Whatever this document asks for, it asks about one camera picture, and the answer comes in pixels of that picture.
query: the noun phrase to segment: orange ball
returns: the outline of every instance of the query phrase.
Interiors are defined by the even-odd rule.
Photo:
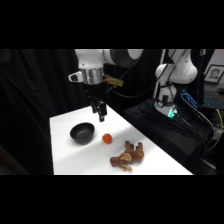
[[[111,144],[113,141],[113,138],[111,137],[110,134],[104,135],[102,139],[106,144]]]

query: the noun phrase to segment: wire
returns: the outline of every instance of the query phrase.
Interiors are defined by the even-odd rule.
[[[118,96],[121,96],[121,97],[124,97],[124,98],[128,98],[128,99],[135,99],[135,98],[138,98],[138,97],[141,97],[141,96],[145,95],[147,92],[149,92],[149,91],[154,87],[154,85],[155,85],[155,84],[160,80],[160,78],[163,76],[163,74],[164,74],[164,72],[166,71],[166,69],[167,69],[169,63],[170,63],[171,60],[173,59],[173,56],[174,56],[176,50],[177,50],[177,49],[174,50],[174,52],[173,52],[171,58],[169,59],[169,61],[168,61],[167,65],[166,65],[166,67],[164,68],[162,74],[158,77],[158,79],[156,80],[156,82],[153,83],[153,85],[152,85],[148,90],[146,90],[144,93],[141,93],[141,94],[139,94],[139,95],[137,95],[137,96],[125,96],[125,95],[122,95],[122,94],[120,94],[120,93],[118,93],[118,92],[116,92],[116,91],[114,91],[114,90],[112,90],[112,92],[115,93],[115,94],[117,94]]]
[[[130,71],[130,69],[131,68],[129,68],[119,79],[122,79],[122,78],[124,78],[124,76],[125,75],[127,75],[128,74],[128,72]],[[103,93],[103,95],[105,95],[105,94],[107,94],[107,93],[109,93],[112,89],[113,89],[114,87],[112,86],[112,87],[110,87],[105,93]]]
[[[174,97],[173,97],[173,93],[172,93],[172,90],[171,90],[171,88],[170,88],[170,86],[169,86],[169,89],[170,89],[170,93],[171,93],[171,96],[172,96],[172,101],[173,101],[173,103],[174,103]],[[188,125],[188,126],[190,126],[191,128],[195,128],[194,126],[192,126],[192,125],[190,125],[187,121],[185,121],[181,116],[180,116],[180,114],[178,114],[178,116]],[[196,130],[196,132],[198,133],[198,135],[200,136],[200,138],[198,138],[198,136],[197,136],[197,140],[201,140],[202,141],[202,144],[203,144],[203,146],[205,146],[205,144],[204,144],[204,140],[203,140],[203,138],[202,138],[202,135],[201,135],[201,133],[199,132],[199,130],[197,130],[196,128],[195,128],[195,130]]]
[[[218,143],[220,142],[220,140],[221,140],[221,138],[222,138],[222,135],[223,135],[223,121],[222,121],[222,116],[221,116],[219,110],[216,110],[216,111],[217,111],[217,113],[219,114],[219,118],[220,118],[220,121],[221,121],[221,130],[222,130],[222,134],[221,134],[220,138],[218,139],[218,141],[215,143],[215,145],[214,145],[211,149],[208,150],[209,152],[211,152],[211,151],[218,145]]]
[[[200,111],[197,111],[190,103],[188,103],[184,98],[183,98],[183,95],[184,94],[181,94],[181,98],[182,98],[182,100],[187,104],[187,105],[189,105],[194,111],[196,111],[198,114],[200,114],[208,123],[209,123],[209,125],[211,126],[211,128],[212,128],[212,130],[213,130],[213,132],[214,132],[214,134],[215,134],[215,128],[214,128],[214,126],[212,125],[212,123],[208,120],[208,118],[206,118],[205,117],[205,115],[204,114],[202,114]]]

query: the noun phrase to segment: toy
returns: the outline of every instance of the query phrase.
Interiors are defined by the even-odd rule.
[[[126,150],[119,157],[113,157],[110,159],[112,167],[121,167],[123,170],[130,170],[132,168],[128,165],[125,165],[125,162],[135,162],[140,161],[144,158],[143,144],[138,143],[136,150],[134,150],[134,145],[130,144],[129,141],[125,142]]]
[[[113,138],[110,134],[106,134],[102,137],[103,141],[106,143],[106,144],[111,144],[112,141],[113,141]]]
[[[143,152],[143,144],[138,143],[138,146],[136,147],[136,151],[134,150],[134,145],[130,144],[130,142],[125,142],[126,150],[124,153],[129,153],[132,157],[132,162],[139,161],[144,158],[144,152]]]
[[[127,166],[123,164],[124,162],[130,162],[132,160],[132,157],[128,153],[122,153],[119,157],[113,157],[110,159],[112,167],[121,167],[123,170],[130,170],[132,171],[132,168],[130,166]]]

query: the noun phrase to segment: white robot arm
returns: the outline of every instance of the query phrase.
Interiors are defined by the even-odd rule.
[[[164,74],[159,80],[160,93],[155,107],[165,116],[173,118],[177,113],[174,104],[177,91],[172,83],[190,84],[197,77],[198,70],[191,61],[191,49],[169,49],[168,54],[174,64],[163,64],[156,70],[157,78]]]
[[[85,84],[93,112],[100,121],[107,115],[106,104],[101,100],[104,64],[131,68],[140,60],[143,49],[75,49],[80,71],[69,76],[70,82]]]

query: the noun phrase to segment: white tabletop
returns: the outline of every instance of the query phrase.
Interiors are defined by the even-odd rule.
[[[110,107],[105,122],[99,122],[98,114],[91,107],[50,119],[52,154],[55,175],[191,175],[151,140],[141,134]],[[93,140],[88,145],[78,145],[70,137],[71,129],[82,122],[95,126]],[[111,134],[113,143],[102,141],[104,134]],[[113,168],[111,157],[125,151],[125,142],[137,146],[142,142],[145,158],[130,166],[133,171]]]

